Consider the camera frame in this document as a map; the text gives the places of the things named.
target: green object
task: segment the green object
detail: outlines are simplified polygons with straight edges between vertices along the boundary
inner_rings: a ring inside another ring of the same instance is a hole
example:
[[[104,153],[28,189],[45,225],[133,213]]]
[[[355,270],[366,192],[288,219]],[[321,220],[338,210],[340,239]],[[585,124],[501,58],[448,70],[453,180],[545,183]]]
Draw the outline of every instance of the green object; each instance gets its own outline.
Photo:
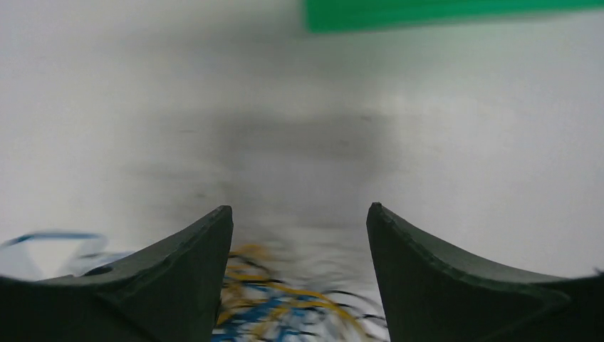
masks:
[[[311,31],[336,32],[596,6],[604,0],[306,0],[306,14]]]

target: white surface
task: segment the white surface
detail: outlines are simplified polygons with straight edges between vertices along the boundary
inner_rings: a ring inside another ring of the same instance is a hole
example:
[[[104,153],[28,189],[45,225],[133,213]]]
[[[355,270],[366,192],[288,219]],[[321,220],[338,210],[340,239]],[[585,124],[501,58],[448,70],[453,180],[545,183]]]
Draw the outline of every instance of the white surface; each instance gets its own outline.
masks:
[[[602,31],[591,12],[312,36],[293,1],[5,0],[0,239],[144,246],[229,203],[240,237],[329,229],[366,256],[381,201],[483,257],[591,274]]]

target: tangled wire bundle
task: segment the tangled wire bundle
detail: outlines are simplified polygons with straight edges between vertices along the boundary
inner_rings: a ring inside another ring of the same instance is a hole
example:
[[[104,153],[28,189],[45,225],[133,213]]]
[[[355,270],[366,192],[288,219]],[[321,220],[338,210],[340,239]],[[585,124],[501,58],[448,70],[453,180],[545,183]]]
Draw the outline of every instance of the tangled wire bundle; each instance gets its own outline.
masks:
[[[341,289],[296,288],[270,260],[258,245],[230,253],[212,341],[387,341],[379,304]]]

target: black plastic part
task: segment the black plastic part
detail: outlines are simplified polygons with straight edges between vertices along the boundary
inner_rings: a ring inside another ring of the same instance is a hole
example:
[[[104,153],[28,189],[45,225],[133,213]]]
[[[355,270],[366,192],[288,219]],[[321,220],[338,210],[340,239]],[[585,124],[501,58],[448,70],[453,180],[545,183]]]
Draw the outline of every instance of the black plastic part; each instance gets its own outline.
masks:
[[[85,276],[0,277],[0,341],[210,341],[232,230],[220,207]]]
[[[381,204],[367,218],[392,342],[604,341],[604,276],[561,279],[483,259]]]

